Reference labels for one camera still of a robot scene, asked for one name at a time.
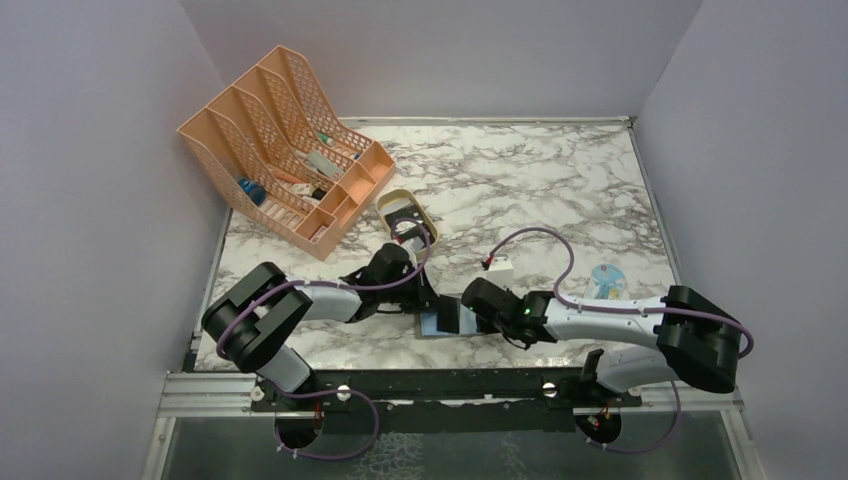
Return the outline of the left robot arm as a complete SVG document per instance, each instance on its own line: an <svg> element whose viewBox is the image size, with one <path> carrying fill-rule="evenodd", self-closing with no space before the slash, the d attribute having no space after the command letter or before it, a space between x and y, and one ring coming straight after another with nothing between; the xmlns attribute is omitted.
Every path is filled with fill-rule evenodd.
<svg viewBox="0 0 848 480"><path fill-rule="evenodd" d="M298 411L313 401L315 387L313 369L286 344L300 323L356 323L384 304L417 314L438 300L415 256L386 243L367 265L336 281L290 277L275 263L263 262L206 309L201 326L221 358L269 381L279 401Z"/></svg>

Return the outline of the grey leather card holder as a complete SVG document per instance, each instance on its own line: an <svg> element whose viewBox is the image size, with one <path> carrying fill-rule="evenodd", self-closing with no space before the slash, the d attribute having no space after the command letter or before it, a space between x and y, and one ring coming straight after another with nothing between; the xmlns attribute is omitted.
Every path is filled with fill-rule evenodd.
<svg viewBox="0 0 848 480"><path fill-rule="evenodd" d="M483 335L477 315L455 295L440 295L432 307L417 316L416 324L416 335L424 339Z"/></svg>

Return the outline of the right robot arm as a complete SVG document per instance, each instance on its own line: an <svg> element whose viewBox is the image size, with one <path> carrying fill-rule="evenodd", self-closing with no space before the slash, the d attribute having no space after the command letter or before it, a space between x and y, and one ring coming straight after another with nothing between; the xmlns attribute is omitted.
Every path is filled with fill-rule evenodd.
<svg viewBox="0 0 848 480"><path fill-rule="evenodd" d="M600 407L615 395L659 382L682 381L728 394L736 387L749 331L695 290L673 285L663 296L593 300L531 291L519 297L485 278L458 298L474 315L476 331L499 334L524 350L537 343L593 340L625 344L588 356L577 380L579 398Z"/></svg>

